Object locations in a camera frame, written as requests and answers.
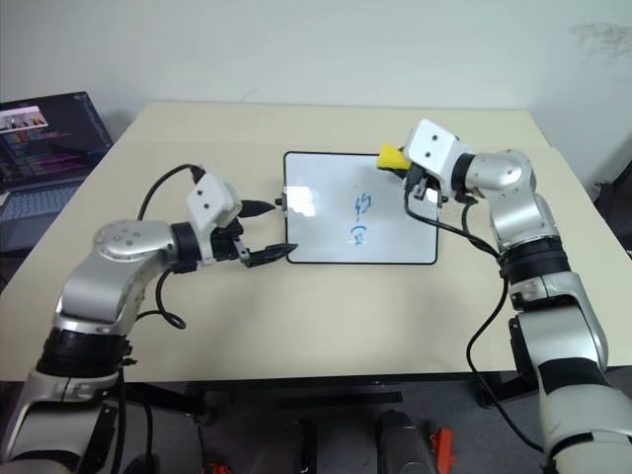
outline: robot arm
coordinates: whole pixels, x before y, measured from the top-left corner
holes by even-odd
[[[110,447],[117,410],[104,403],[131,352],[127,335],[147,283],[197,264],[272,262],[295,246],[250,252],[238,216],[274,208],[241,201],[199,169],[187,197],[188,222],[122,220],[101,228],[93,250],[63,286],[52,329],[2,439],[0,472],[96,472]]]
[[[628,472],[632,402],[603,376],[605,334],[571,272],[549,207],[535,193],[526,156],[473,154],[423,120],[404,157],[411,162],[406,189],[415,197],[435,188],[448,198],[489,201],[501,275],[517,312],[510,321],[513,356],[518,372],[539,386],[547,472]]]

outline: table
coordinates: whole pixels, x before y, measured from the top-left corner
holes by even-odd
[[[104,223],[133,217],[153,182],[181,163],[200,163],[241,198],[274,201],[287,150],[375,152],[404,143],[432,119],[478,151],[520,149],[530,157],[557,218],[573,269],[585,283],[608,337],[610,364],[632,363],[628,316],[632,263],[594,210],[567,163],[527,112],[434,111],[149,104],[52,224],[0,297],[0,379],[22,380],[40,356],[64,280]],[[165,184],[148,219],[185,220],[187,174]],[[449,203],[441,219],[458,221]],[[243,221],[257,250],[284,239],[280,211]],[[470,215],[490,240],[487,205]],[[153,287],[147,289],[148,295]],[[161,318],[137,323],[129,338],[139,364],[129,381],[246,380],[467,371],[465,346],[501,292],[498,267],[457,236],[439,232],[432,266],[292,265],[246,269],[223,262],[174,276],[167,307],[189,327]],[[153,307],[147,298],[144,309]],[[481,370],[514,368],[507,304],[479,340]]]

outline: laptop screen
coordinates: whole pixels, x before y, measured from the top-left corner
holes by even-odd
[[[85,92],[0,104],[2,188],[85,177],[112,144]]]

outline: yellow object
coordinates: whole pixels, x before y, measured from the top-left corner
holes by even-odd
[[[387,143],[380,147],[375,164],[380,170],[408,170],[411,167],[402,152]]]

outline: cable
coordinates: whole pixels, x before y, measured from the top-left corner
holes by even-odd
[[[204,446],[204,438],[201,435],[201,426],[197,425],[197,439],[199,440],[199,451],[201,455],[201,468],[204,469],[206,464],[206,447]]]
[[[156,292],[155,292],[155,296],[156,296],[156,306],[158,306],[158,309],[152,309],[150,311],[145,311],[143,313],[140,313],[137,317],[136,317],[136,321],[138,321],[139,319],[144,318],[145,316],[150,316],[152,314],[159,314],[160,316],[162,316],[165,321],[167,321],[169,324],[171,324],[174,328],[176,329],[186,329],[187,328],[187,323],[185,322],[184,319],[182,319],[180,316],[178,316],[177,314],[174,314],[170,311],[167,311],[165,309],[165,305],[162,302],[162,287],[165,284],[165,280],[167,279],[167,277],[172,274],[173,272],[175,272],[177,270],[176,267],[170,267],[167,270],[165,270],[160,277],[158,278],[158,282],[156,283]]]
[[[153,417],[153,413],[151,412],[151,406],[149,405],[149,403],[147,402],[147,399],[145,398],[145,396],[139,392],[138,390],[134,389],[133,387],[127,387],[128,390],[130,390],[131,392],[133,392],[138,399],[140,400],[140,403],[142,404],[142,407],[145,411],[145,419],[146,419],[146,423],[147,423],[147,435],[145,437],[145,460],[146,460],[146,468],[147,468],[147,472],[154,472],[154,456],[153,456],[153,442],[154,442],[154,417]]]
[[[539,452],[544,452],[544,450],[542,449],[542,446],[540,446],[536,442],[529,439],[526,436],[526,434],[524,434],[520,430],[520,428],[517,427],[517,425],[514,423],[514,420],[512,420],[510,415],[505,411],[505,408],[503,407],[503,405],[501,405],[501,402],[498,400],[498,398],[496,398],[494,391],[488,385],[483,375],[476,369],[476,367],[474,366],[474,362],[472,361],[472,347],[474,346],[474,343],[481,336],[481,334],[485,332],[485,330],[489,327],[489,325],[494,322],[496,317],[501,312],[501,309],[503,309],[503,306],[505,305],[505,300],[507,299],[508,290],[509,290],[509,283],[507,282],[506,278],[503,278],[503,293],[501,294],[501,298],[499,299],[498,304],[496,305],[496,308],[494,308],[494,311],[492,312],[492,314],[485,320],[482,326],[478,328],[478,331],[474,333],[474,336],[472,336],[472,339],[470,339],[469,343],[467,343],[467,349],[465,350],[465,357],[467,358],[467,364],[470,366],[470,369],[472,370],[474,375],[476,375],[476,377],[478,378],[479,383],[482,385],[483,389],[487,392],[490,399],[492,400],[492,403],[498,409],[499,413],[503,416],[503,418],[505,419],[507,424],[510,426],[510,428],[513,430],[513,432],[517,435],[517,437],[519,437],[522,440],[522,442],[524,442],[524,444],[526,444],[530,448],[535,449],[536,451],[539,451]]]
[[[191,170],[191,172],[194,174],[194,180],[197,180],[197,181],[199,180],[199,177],[203,175],[203,169],[201,167],[196,166],[196,165],[191,165],[191,164],[177,166],[173,170],[170,170],[164,175],[162,175],[158,179],[158,181],[156,181],[156,183],[154,183],[153,186],[149,188],[149,191],[145,195],[145,199],[142,200],[142,204],[140,205],[140,210],[138,211],[136,220],[142,220],[145,217],[145,212],[147,211],[147,205],[149,205],[149,202],[153,198],[154,193],[156,193],[156,190],[160,188],[160,185],[162,185],[165,181],[167,181],[169,178],[174,176],[176,173],[180,173],[183,170]]]
[[[118,427],[117,427],[117,445],[115,446],[115,457],[112,461],[111,474],[119,474],[120,462],[122,461],[122,449],[125,444],[126,429],[126,412],[125,412],[125,378],[122,372],[122,366],[118,369]]]
[[[467,211],[470,209],[470,207],[472,205],[474,205],[477,202],[476,199],[469,200],[465,204],[465,207],[463,207],[463,211],[461,213],[461,225],[463,226],[463,229],[461,230],[461,229],[458,229],[456,227],[452,227],[451,225],[445,224],[443,222],[439,222],[438,220],[429,219],[427,217],[423,217],[423,216],[418,215],[417,213],[413,212],[410,209],[409,205],[408,205],[409,196],[410,196],[410,191],[406,192],[405,195],[404,195],[404,208],[406,210],[406,213],[409,216],[413,217],[416,220],[424,222],[424,223],[426,223],[428,225],[433,225],[434,227],[437,227],[439,229],[447,230],[448,232],[452,232],[452,233],[454,233],[456,235],[460,235],[461,237],[465,237],[467,240],[469,240],[472,243],[472,245],[474,247],[476,247],[480,251],[491,255],[495,259],[499,258],[499,253],[490,244],[485,242],[480,237],[477,237],[477,236],[471,234],[469,232],[468,227],[467,227]],[[468,363],[470,369],[472,370],[474,375],[476,375],[476,377],[478,378],[481,386],[487,392],[487,394],[489,395],[490,399],[492,400],[492,403],[498,409],[499,413],[505,419],[505,421],[510,426],[510,428],[513,430],[513,432],[522,440],[522,442],[524,442],[530,448],[535,449],[536,451],[539,451],[539,452],[544,452],[544,450],[542,449],[542,446],[540,446],[536,442],[534,442],[531,439],[529,439],[526,436],[526,434],[524,434],[520,430],[520,428],[517,427],[517,425],[514,423],[512,418],[507,413],[507,411],[505,411],[505,408],[503,407],[503,405],[501,405],[501,402],[498,400],[498,398],[494,394],[494,391],[492,390],[492,388],[488,385],[488,383],[486,382],[486,380],[483,377],[483,375],[481,375],[481,373],[476,369],[476,366],[474,365],[474,362],[472,361],[472,354],[471,353],[472,353],[472,347],[474,346],[474,343],[478,340],[478,338],[481,336],[481,334],[483,334],[483,332],[485,332],[485,330],[489,327],[489,325],[492,324],[492,322],[494,322],[496,317],[499,315],[499,313],[503,309],[503,306],[505,305],[505,300],[507,299],[507,293],[508,292],[509,292],[509,283],[508,283],[506,278],[503,278],[503,292],[501,294],[501,298],[499,299],[499,302],[496,305],[496,308],[494,308],[494,311],[492,312],[492,314],[485,320],[485,322],[478,329],[478,331],[476,331],[476,333],[474,333],[474,336],[472,336],[472,339],[470,339],[469,343],[467,344],[467,349],[465,350],[465,357],[467,358],[467,363]]]

